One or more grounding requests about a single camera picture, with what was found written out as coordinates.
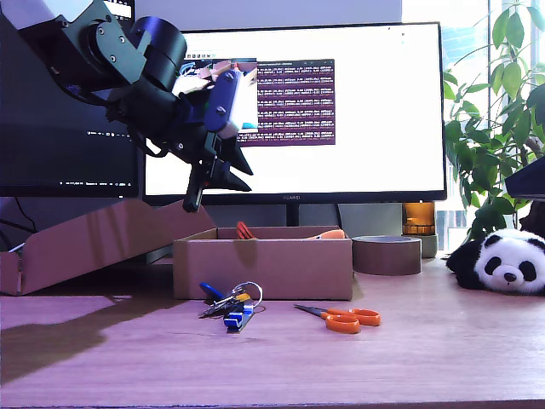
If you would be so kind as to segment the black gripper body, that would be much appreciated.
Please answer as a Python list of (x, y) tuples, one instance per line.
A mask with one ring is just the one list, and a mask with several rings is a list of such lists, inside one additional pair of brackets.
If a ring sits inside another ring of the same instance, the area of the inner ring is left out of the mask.
[(206, 188), (207, 172), (218, 159), (220, 143), (216, 133), (204, 125), (209, 103), (202, 99), (173, 98), (153, 102), (144, 111), (144, 142), (151, 142), (144, 153), (154, 158), (163, 158), (171, 153), (191, 165), (191, 173), (184, 198), (183, 209), (198, 210), (203, 190)]

